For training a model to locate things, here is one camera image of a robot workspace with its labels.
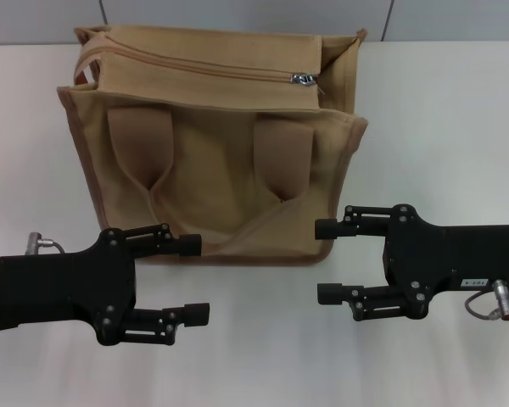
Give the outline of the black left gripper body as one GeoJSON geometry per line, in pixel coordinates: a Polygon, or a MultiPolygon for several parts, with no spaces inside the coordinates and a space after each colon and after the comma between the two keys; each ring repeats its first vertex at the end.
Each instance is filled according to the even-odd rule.
{"type": "Polygon", "coordinates": [[[102,231],[80,252],[0,257],[0,331],[82,321],[100,344],[116,345],[134,304],[134,260],[120,229],[102,231]]]}

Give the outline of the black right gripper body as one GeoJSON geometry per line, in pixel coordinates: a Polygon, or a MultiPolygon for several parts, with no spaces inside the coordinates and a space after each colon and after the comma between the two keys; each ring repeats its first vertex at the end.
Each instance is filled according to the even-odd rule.
{"type": "Polygon", "coordinates": [[[385,275],[411,303],[408,317],[427,316],[439,293],[491,292],[509,320],[509,225],[436,226],[407,204],[392,208],[383,251],[385,275]]]}

